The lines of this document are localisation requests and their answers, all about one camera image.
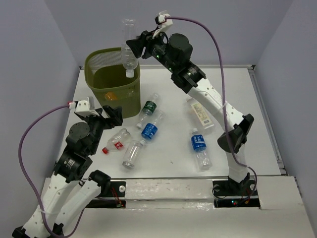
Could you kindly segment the clear slim unlabelled bottle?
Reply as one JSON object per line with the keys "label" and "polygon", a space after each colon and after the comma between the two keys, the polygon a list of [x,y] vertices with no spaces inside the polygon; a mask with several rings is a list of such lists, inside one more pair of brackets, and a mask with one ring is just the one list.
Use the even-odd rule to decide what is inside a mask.
{"label": "clear slim unlabelled bottle", "polygon": [[123,24],[123,43],[121,45],[122,64],[125,68],[126,77],[133,78],[134,70],[138,66],[138,60],[134,56],[132,50],[127,45],[126,41],[135,39],[136,25],[134,19],[124,19]]}

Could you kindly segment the orange juice bottle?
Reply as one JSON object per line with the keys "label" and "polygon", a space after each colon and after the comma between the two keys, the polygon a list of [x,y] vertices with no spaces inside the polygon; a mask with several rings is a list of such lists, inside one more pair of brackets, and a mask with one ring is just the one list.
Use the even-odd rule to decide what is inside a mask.
{"label": "orange juice bottle", "polygon": [[118,97],[114,92],[106,92],[104,95],[106,101],[117,101]]}

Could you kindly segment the blue label water bottle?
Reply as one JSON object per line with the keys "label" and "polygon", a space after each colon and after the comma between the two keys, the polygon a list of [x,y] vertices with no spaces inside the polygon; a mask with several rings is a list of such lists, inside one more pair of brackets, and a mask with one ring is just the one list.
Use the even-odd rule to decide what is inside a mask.
{"label": "blue label water bottle", "polygon": [[196,156],[197,165],[200,171],[207,171],[212,166],[208,156],[205,139],[197,128],[192,129],[191,145]]}

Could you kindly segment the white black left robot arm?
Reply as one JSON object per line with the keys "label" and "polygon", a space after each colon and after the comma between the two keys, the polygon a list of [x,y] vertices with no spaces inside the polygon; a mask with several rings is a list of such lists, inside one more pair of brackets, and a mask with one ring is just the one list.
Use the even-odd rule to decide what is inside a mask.
{"label": "white black left robot arm", "polygon": [[[40,195],[26,172],[22,161],[22,146],[30,129],[41,119],[60,109],[74,110],[81,122],[74,124],[66,137],[66,147],[55,162],[47,190]],[[90,173],[79,191],[69,197],[92,164],[102,134],[105,130],[121,126],[122,108],[103,106],[95,109],[88,100],[73,101],[58,106],[37,118],[23,133],[18,146],[18,160],[21,170],[35,193],[38,206],[31,218],[22,226],[15,228],[14,238],[65,238],[66,227],[74,218],[81,219],[85,207],[98,195],[109,192],[111,178],[100,170]]]}

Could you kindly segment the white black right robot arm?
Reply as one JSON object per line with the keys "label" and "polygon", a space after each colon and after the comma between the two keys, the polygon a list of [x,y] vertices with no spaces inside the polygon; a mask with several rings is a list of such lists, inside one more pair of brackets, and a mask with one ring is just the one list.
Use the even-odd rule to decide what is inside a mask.
{"label": "white black right robot arm", "polygon": [[173,83],[198,101],[221,125],[224,133],[217,143],[227,156],[228,189],[233,194],[240,194],[250,180],[242,150],[254,117],[242,114],[226,102],[206,74],[190,61],[193,47],[186,36],[174,33],[165,41],[166,37],[165,33],[155,35],[154,32],[144,31],[126,43],[136,58],[153,57],[168,69]]}

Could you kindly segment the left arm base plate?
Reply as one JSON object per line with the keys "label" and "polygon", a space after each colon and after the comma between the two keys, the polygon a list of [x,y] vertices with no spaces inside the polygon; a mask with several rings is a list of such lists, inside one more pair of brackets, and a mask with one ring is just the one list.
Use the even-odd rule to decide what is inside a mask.
{"label": "left arm base plate", "polygon": [[126,207],[126,181],[112,180],[108,190],[91,200],[86,208],[123,209]]}

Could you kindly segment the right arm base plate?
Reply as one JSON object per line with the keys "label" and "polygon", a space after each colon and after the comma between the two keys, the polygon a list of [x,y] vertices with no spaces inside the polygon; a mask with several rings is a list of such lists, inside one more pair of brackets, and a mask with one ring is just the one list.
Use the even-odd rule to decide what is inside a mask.
{"label": "right arm base plate", "polygon": [[260,208],[258,192],[254,191],[255,181],[253,179],[246,182],[242,188],[235,187],[228,180],[214,180],[211,192],[214,197],[215,208],[240,208],[257,207]]}

